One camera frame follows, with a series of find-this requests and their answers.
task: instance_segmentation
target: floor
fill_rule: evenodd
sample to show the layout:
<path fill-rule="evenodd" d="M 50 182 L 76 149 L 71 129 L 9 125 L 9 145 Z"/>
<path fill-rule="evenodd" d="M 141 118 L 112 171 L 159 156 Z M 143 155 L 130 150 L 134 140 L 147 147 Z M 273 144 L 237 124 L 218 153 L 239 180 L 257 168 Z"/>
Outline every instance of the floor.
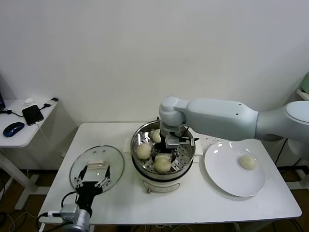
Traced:
<path fill-rule="evenodd" d="M 3 171 L 0 171 L 1 177 L 6 182 L 9 179 L 8 174 L 6 174 Z M 40 174 L 40 177 L 37 181 L 38 186 L 51 186 L 53 179 L 55 177 L 56 173 L 49 173 L 49 174 Z M 298 180 L 297 175 L 294 171 L 288 171 L 284 173 L 283 178 L 286 181 L 296 181 Z M 11 213 L 12 218 L 16 219 L 19 215 L 22 214 L 22 211 L 14 212 L 14 206 L 21 195 L 23 191 L 23 187 L 17 183 L 13 182 L 9 189 L 7 190 L 6 194 L 3 197 L 3 200 L 0 203 L 0 212 L 6 212 Z M 302 209 L 302 216 L 297 218 L 297 222 L 301 225 L 304 232 L 309 232 L 309 192 L 307 190 L 293 190 L 292 191 L 294 197 L 296 198 L 298 204 L 300 205 Z M 39 213 L 40 207 L 43 204 L 45 196 L 30 196 L 30 198 L 27 201 L 27 204 L 24 207 L 24 210 L 28 211 L 34 216 L 37 216 Z M 22 224 L 24 220 L 24 216 L 22 216 L 15 225 L 15 230 L 20 232 L 36 232 L 35 228 L 35 218 L 32 218 L 30 216 L 27 216 L 25 219 L 25 222 Z M 7 218 L 5 223 L 0 227 L 0 232 L 6 232 L 9 229 L 10 224 L 12 221 Z M 248 223 L 240 223 L 240 227 L 246 226 Z M 214 225 L 208 225 L 208 224 L 198 224 L 198 225 L 189 225 L 190 228 L 194 232 L 232 232 L 233 231 L 233 224 L 232 223 L 226 223 L 226 224 L 214 224 Z M 53 225 L 48 225 L 45 227 L 45 229 L 50 229 L 54 227 Z M 144 226 L 133 226 L 131 228 L 131 232 L 172 232 L 173 228 L 169 226 L 165 226 L 162 229 L 157 228 L 156 226 L 147 226 L 146 228 Z M 287 232 L 296 232 L 297 229 L 294 227 L 292 222 L 290 220 L 277 220 L 275 222 L 275 228 L 277 232 L 281 231 L 287 231 Z M 128 228 L 125 227 L 117 227 L 117 226 L 97 226 L 95 228 L 95 232 L 116 232 L 116 231 L 126 231 Z M 189 232 L 189 228 L 185 225 L 179 226 L 177 228 L 177 231 L 174 230 L 173 232 Z M 273 229 L 273 226 L 270 224 L 267 227 L 260 230 L 260 232 L 275 232 Z"/>

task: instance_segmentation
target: table leg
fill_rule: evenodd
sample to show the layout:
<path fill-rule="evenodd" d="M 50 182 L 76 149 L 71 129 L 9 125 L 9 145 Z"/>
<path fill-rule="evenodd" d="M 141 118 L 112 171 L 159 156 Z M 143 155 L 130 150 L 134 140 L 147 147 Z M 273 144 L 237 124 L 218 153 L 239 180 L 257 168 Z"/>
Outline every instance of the table leg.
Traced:
<path fill-rule="evenodd" d="M 35 183 L 38 178 L 39 178 L 39 175 L 32 175 L 32 177 L 30 178 L 30 181 Z M 21 194 L 20 198 L 18 199 L 18 202 L 15 205 L 15 209 L 16 210 L 23 209 L 30 195 L 47 195 L 49 188 L 50 187 L 37 187 L 35 191 L 25 189 L 23 193 Z"/>
<path fill-rule="evenodd" d="M 307 189 L 309 191 L 309 175 L 306 175 L 303 170 L 296 170 L 296 173 L 301 180 L 286 182 L 289 189 Z"/>
<path fill-rule="evenodd" d="M 30 191 L 36 191 L 37 186 L 29 180 L 6 156 L 0 152 L 0 167 L 19 184 Z"/>
<path fill-rule="evenodd" d="M 3 188 L 0 192 L 0 196 L 2 196 L 3 194 L 5 194 L 5 192 L 8 190 L 9 186 L 11 185 L 11 183 L 13 182 L 13 178 L 10 177 L 10 179 L 6 182 L 5 184 L 5 189 Z"/>
<path fill-rule="evenodd" d="M 95 225 L 91 225 L 90 229 L 89 229 L 89 232 L 94 232 L 94 231 L 95 231 Z"/>

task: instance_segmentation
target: stainless steel pot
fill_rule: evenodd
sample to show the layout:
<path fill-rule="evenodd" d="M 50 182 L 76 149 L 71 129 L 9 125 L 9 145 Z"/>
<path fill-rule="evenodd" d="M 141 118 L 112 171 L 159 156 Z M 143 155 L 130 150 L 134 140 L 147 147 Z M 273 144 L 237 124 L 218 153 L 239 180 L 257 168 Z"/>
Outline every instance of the stainless steel pot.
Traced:
<path fill-rule="evenodd" d="M 193 156 L 195 153 L 194 146 L 180 145 L 174 152 L 177 154 L 175 161 L 171 164 L 171 169 L 166 174 L 160 174 L 154 169 L 153 159 L 150 157 L 147 160 L 141 160 L 137 157 L 136 148 L 142 143 L 149 143 L 152 147 L 155 142 L 152 140 L 152 133 L 154 130 L 159 129 L 160 120 L 151 121 L 141 126 L 133 135 L 131 140 L 131 154 L 132 161 L 137 169 L 143 176 L 158 182 L 168 182 L 182 177 L 191 167 Z M 181 132 L 185 132 L 184 137 L 193 138 L 192 134 L 186 130 L 185 127 L 181 128 Z M 172 154 L 166 154 L 169 160 L 172 160 Z"/>

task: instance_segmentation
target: white plate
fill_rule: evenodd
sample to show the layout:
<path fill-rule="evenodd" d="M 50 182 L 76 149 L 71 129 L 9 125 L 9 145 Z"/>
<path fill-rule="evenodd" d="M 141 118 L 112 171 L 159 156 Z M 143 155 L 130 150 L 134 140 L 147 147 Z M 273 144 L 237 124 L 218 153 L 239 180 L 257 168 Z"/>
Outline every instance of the white plate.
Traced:
<path fill-rule="evenodd" d="M 257 159 L 253 170 L 243 168 L 239 158 L 251 155 Z M 239 197 L 250 197 L 263 188 L 266 177 L 258 157 L 241 142 L 219 142 L 205 153 L 205 167 L 210 178 L 224 191 Z"/>

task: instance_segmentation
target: black phone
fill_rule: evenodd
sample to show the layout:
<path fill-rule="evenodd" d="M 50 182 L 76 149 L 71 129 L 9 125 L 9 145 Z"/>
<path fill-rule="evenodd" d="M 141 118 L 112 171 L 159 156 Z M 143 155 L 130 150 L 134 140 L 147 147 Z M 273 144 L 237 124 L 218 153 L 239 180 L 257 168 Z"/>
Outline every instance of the black phone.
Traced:
<path fill-rule="evenodd" d="M 29 126 L 44 119 L 37 105 L 32 105 L 22 110 L 24 118 Z"/>

